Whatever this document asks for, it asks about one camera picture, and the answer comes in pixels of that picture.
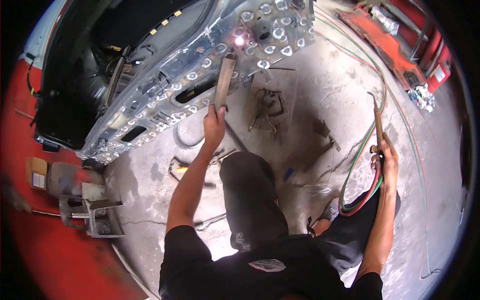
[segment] hand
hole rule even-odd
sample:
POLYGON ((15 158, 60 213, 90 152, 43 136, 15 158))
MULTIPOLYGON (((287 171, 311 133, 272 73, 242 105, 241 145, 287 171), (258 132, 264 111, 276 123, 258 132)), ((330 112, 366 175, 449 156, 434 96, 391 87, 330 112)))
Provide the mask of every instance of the hand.
MULTIPOLYGON (((387 134, 383 134, 382 152, 384 154, 384 165, 383 165, 383 175, 384 181, 382 182, 381 188, 393 188, 396 189, 396 182, 398 179, 398 154, 393 147, 392 141, 388 138, 387 134)), ((377 155, 372 157, 372 169, 375 169, 375 162, 377 161, 377 155)))
POLYGON ((214 152, 225 136, 225 106, 215 112, 215 104, 208 106, 208 113, 204 118, 205 142, 204 148, 214 152))

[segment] green hose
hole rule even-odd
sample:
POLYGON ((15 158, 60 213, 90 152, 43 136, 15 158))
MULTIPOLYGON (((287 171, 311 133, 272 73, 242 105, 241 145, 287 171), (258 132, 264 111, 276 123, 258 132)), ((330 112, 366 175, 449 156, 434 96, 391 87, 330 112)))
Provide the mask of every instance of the green hose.
MULTIPOLYGON (((375 67, 377 67, 377 70, 374 70, 377 75, 379 77, 381 77, 381 79, 383 81, 385 81, 385 77, 384 77, 384 73, 382 71, 382 69, 380 69, 380 67, 378 66, 378 64, 375 62, 375 60, 357 43, 355 42, 352 38, 350 38, 348 35, 344 34, 343 32, 341 32, 338 28, 336 28, 333 24, 331 24, 330 22, 328 21, 325 21, 323 19, 320 19, 319 17, 315 16, 316 19, 320 20, 321 22, 327 24, 328 26, 330 26, 331 28, 335 29, 336 31, 338 31, 341 35, 343 35, 344 37, 346 37, 350 42, 352 42, 360 51, 362 51, 368 58, 369 60, 375 65, 375 67)), ((356 53, 350 51, 349 49, 347 49, 346 47, 326 38, 327 41, 333 43, 333 44, 336 44, 337 46, 339 46, 340 48, 342 48, 343 50, 349 52, 350 54, 354 55, 355 57, 357 57, 359 60, 362 60, 362 61, 365 61, 363 58, 361 58, 359 55, 357 55, 356 53)), ((390 95, 390 97, 392 98, 394 104, 395 104, 395 107, 397 108, 398 112, 400 113, 400 116, 402 118, 402 121, 403 121, 403 124, 405 125, 405 128, 407 130, 407 133, 408 133, 408 138, 410 139, 410 143, 412 145, 412 148, 413 148, 413 154, 415 156, 415 162, 417 164, 417 169, 418 169, 418 172, 419 172, 419 177, 420 177, 420 185, 421 185, 421 189, 422 189, 422 198, 423 198, 423 206, 424 206, 424 213, 425 213, 425 220, 426 220, 426 230, 425 230, 425 234, 426 234, 426 241, 425 241, 425 247, 426 247, 426 262, 427 262, 427 267, 429 269, 429 272, 431 274, 434 274, 435 271, 431 271, 430 269, 430 261, 429 261, 429 255, 428 255, 428 195, 427 195, 427 188, 426 188, 426 181, 425 181, 425 176, 424 176, 424 173, 423 173, 423 167, 421 165, 421 161, 420 161, 420 155, 417 151, 417 146, 416 146, 416 143, 413 139, 413 135, 412 135, 412 132, 409 128, 409 125, 407 123, 407 119, 405 118, 405 115, 403 114, 402 112, 402 109, 400 108, 399 106, 399 103, 395 100, 395 97, 393 96, 393 93, 392 93, 392 90, 390 89, 389 86, 385 85, 386 88, 387 88, 387 91, 390 95)), ((382 102, 382 108, 381 110, 383 110, 383 107, 384 107, 384 104, 386 102, 386 97, 384 98, 383 102, 382 102)), ((367 139, 368 137, 370 136, 370 133, 373 131, 373 127, 370 128, 370 131, 367 135, 367 139)), ((353 171, 353 167, 355 166, 358 158, 360 157, 360 154, 362 153, 363 151, 363 148, 365 147, 365 144, 367 143, 367 139, 365 139, 365 141, 363 142, 359 152, 357 153, 357 156, 355 157, 355 161, 353 162, 352 164, 352 167, 350 168, 350 171, 348 173, 348 176, 347 176, 347 179, 345 180, 345 183, 343 184, 343 188, 342 188, 342 195, 341 195, 341 198, 340 198, 340 203, 341 203, 341 206, 342 206, 342 209, 344 208, 344 199, 343 199, 343 196, 344 196, 344 193, 345 193, 345 188, 348 184, 348 180, 350 178, 350 175, 353 171)), ((378 184, 377 186, 375 187, 375 190, 374 192, 378 189, 378 187, 380 186, 380 183, 381 183, 381 179, 379 178, 378 180, 378 184)), ((348 210, 353 210, 354 207, 352 208, 349 208, 349 209, 345 209, 345 212, 347 212, 348 210)))

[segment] blue object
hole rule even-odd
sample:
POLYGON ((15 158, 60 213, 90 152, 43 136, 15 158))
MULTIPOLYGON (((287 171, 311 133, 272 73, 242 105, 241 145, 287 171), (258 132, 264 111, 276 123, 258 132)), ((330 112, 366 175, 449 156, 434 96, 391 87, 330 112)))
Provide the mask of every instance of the blue object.
POLYGON ((293 173, 293 169, 288 168, 287 172, 285 173, 285 175, 283 177, 283 182, 287 181, 287 179, 290 177, 290 175, 292 175, 292 173, 293 173))

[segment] black t-shirt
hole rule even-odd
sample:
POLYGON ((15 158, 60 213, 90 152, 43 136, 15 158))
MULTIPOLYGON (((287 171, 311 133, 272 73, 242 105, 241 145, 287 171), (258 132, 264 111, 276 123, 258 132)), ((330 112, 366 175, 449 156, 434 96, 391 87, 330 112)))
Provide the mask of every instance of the black t-shirt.
POLYGON ((365 274, 345 288, 313 241, 309 235, 290 235, 214 262, 192 227, 177 226, 165 236, 160 296, 163 300, 279 300, 288 294, 311 300, 382 299, 383 283, 377 273, 365 274))

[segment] glowing flame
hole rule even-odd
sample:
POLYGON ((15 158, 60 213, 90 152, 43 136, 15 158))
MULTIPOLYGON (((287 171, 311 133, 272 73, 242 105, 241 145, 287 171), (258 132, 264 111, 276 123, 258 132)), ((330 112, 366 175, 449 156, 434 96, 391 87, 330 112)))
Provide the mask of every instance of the glowing flame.
POLYGON ((243 45, 244 42, 245 41, 243 40, 243 37, 241 37, 241 36, 239 36, 235 39, 235 45, 237 45, 237 46, 243 45))

